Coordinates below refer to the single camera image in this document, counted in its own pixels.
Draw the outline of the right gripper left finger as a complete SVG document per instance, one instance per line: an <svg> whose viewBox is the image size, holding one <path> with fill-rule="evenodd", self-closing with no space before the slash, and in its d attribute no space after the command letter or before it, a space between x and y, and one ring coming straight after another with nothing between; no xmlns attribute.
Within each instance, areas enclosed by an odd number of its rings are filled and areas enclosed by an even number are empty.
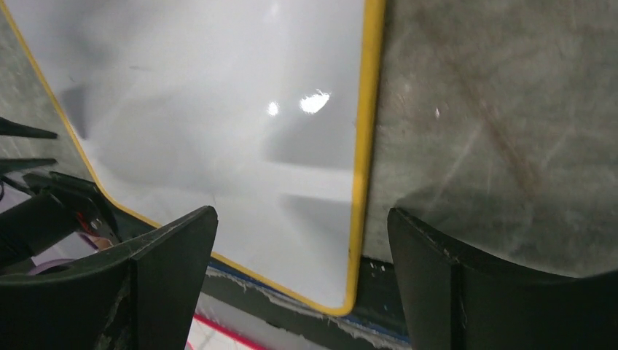
<svg viewBox="0 0 618 350"><path fill-rule="evenodd" d="M218 216L211 206L56 272L1 278L3 349L183 349Z"/></svg>

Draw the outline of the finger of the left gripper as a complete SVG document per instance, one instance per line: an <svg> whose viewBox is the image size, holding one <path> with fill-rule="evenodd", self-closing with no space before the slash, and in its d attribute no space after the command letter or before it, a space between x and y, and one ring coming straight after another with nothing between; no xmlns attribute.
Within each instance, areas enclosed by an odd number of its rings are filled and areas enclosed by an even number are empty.
<svg viewBox="0 0 618 350"><path fill-rule="evenodd" d="M16 171L24 171L42 166L52 166L57 163L54 158L2 158L0 160L1 175Z"/></svg>
<svg viewBox="0 0 618 350"><path fill-rule="evenodd" d="M57 139L58 137L57 133L52 131L22 125L3 117L0 117L0 120L2 136L14 136L30 139Z"/></svg>

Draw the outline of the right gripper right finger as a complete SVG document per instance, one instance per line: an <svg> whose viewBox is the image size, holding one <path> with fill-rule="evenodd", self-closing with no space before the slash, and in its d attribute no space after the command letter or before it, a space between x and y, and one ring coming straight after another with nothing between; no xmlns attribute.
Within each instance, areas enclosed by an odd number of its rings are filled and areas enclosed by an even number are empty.
<svg viewBox="0 0 618 350"><path fill-rule="evenodd" d="M615 349L617 272L572 278L508 262L401 208L388 239L414 349Z"/></svg>

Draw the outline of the yellow framed whiteboard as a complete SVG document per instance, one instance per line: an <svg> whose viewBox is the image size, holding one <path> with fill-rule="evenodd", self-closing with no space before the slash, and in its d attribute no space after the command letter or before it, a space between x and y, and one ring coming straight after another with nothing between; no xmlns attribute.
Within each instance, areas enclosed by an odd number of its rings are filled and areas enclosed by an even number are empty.
<svg viewBox="0 0 618 350"><path fill-rule="evenodd" d="M3 1L92 178L323 314L356 301L384 1Z"/></svg>

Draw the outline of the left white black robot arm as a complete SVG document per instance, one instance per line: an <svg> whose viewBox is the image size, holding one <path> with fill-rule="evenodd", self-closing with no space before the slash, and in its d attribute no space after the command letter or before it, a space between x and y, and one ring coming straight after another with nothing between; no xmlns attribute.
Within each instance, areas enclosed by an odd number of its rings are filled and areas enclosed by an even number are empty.
<svg viewBox="0 0 618 350"><path fill-rule="evenodd" d="M111 206L92 182L35 168L55 165L54 158L1 159L1 186L28 198L1 213L1 269L42 253L74 232L119 241Z"/></svg>

